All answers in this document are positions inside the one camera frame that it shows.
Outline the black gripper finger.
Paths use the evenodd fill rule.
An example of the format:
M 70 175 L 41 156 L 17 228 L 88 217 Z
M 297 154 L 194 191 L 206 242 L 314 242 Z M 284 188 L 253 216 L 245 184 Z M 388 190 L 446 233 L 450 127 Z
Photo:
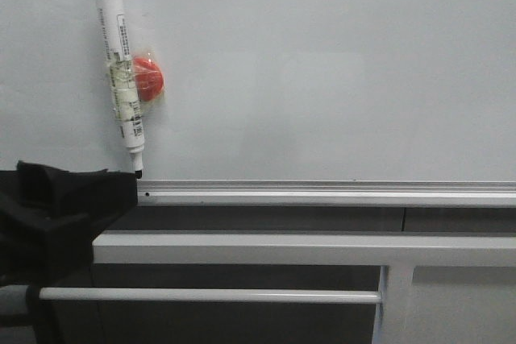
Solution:
M 47 286 L 93 262 L 93 240 L 138 203 L 137 174 L 19 161 L 1 172 L 1 284 Z

